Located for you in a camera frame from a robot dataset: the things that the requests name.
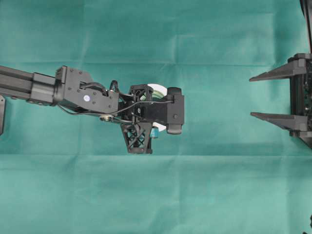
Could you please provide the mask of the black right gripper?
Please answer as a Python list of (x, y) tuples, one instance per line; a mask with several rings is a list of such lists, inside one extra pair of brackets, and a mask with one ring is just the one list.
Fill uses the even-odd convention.
[(288, 64), (264, 72), (249, 81), (290, 78), (291, 114), (251, 112), (251, 116), (267, 121), (284, 130), (300, 131), (291, 135), (312, 146), (312, 55), (296, 54)]

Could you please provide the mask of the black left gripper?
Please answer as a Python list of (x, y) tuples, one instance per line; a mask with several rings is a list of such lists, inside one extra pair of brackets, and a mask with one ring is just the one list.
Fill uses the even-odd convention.
[(161, 99), (152, 97), (153, 89), (147, 84), (133, 85), (128, 95), (121, 95), (124, 100), (119, 108), (124, 111), (118, 113), (121, 131), (126, 143), (127, 151), (132, 154), (151, 154), (152, 139), (158, 137), (158, 128), (146, 119), (147, 107), (152, 101)]

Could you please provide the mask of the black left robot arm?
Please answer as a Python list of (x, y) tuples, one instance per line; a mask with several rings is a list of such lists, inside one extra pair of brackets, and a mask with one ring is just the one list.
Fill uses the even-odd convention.
[(113, 80), (109, 88), (82, 70), (62, 66), (55, 76), (0, 68), (0, 129), (4, 130), (6, 97), (43, 106), (57, 106), (70, 115), (89, 115), (121, 127), (126, 148), (133, 154), (152, 153), (152, 139), (170, 126), (168, 107), (175, 103), (172, 88), (166, 93), (149, 84), (133, 85), (122, 93)]

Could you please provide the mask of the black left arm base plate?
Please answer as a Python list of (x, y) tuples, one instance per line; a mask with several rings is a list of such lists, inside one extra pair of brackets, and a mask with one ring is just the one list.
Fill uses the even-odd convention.
[(5, 107), (6, 100), (4, 96), (0, 95), (0, 135), (2, 135), (4, 131)]

